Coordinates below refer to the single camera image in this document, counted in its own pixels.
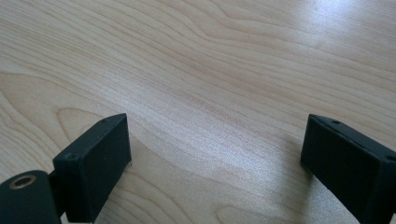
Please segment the wooden table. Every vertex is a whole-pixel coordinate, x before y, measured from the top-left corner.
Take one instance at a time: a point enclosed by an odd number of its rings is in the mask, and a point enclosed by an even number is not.
[[[396,149],[395,2],[0,4],[0,181],[128,115],[97,223],[357,223],[299,163],[308,114]]]

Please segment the light wood surface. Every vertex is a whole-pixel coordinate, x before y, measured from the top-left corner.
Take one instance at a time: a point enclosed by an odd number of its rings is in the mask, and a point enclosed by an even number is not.
[[[358,223],[300,165],[305,124],[339,119],[396,149],[395,12],[1,1],[0,181],[50,172],[97,120],[125,112],[133,165],[97,223]]]

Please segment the black clamp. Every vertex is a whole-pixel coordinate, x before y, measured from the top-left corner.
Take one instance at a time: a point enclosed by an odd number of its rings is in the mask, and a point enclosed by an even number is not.
[[[390,223],[396,211],[396,152],[338,120],[310,115],[301,163],[360,223]]]
[[[102,119],[54,159],[0,185],[0,223],[94,222],[131,161],[126,114]]]

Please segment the wood grain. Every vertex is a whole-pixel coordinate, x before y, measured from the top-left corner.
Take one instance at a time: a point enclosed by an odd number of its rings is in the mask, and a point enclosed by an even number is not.
[[[128,114],[97,223],[357,223],[299,163],[308,114],[396,149],[392,1],[0,4],[0,181]]]

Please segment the table surface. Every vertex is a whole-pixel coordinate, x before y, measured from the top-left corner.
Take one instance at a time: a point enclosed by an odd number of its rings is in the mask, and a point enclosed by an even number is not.
[[[96,223],[357,223],[299,163],[305,125],[339,119],[396,149],[395,11],[1,1],[0,181],[50,172],[97,120],[127,113],[133,165]]]

